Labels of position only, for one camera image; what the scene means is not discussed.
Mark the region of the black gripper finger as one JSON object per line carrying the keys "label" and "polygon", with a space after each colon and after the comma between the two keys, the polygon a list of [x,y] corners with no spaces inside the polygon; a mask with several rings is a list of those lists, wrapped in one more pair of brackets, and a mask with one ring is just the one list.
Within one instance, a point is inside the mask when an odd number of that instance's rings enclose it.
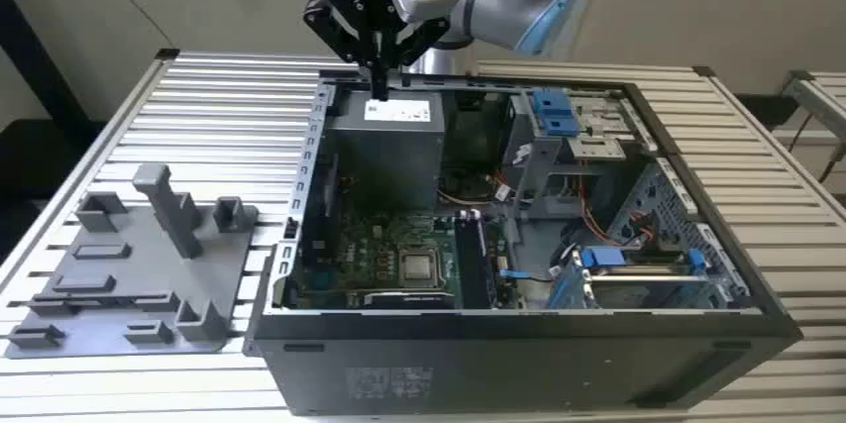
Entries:
{"label": "black gripper finger", "polygon": [[407,27],[401,21],[381,31],[380,36],[380,97],[387,98],[388,71],[411,65],[421,54],[435,45],[449,30],[447,19],[429,19],[421,22],[408,37],[397,40],[400,30]]}
{"label": "black gripper finger", "polygon": [[329,0],[308,0],[303,21],[347,63],[356,63],[368,73],[369,92],[373,99],[381,98],[381,69],[377,65],[372,40],[360,40],[345,29],[333,14]]}

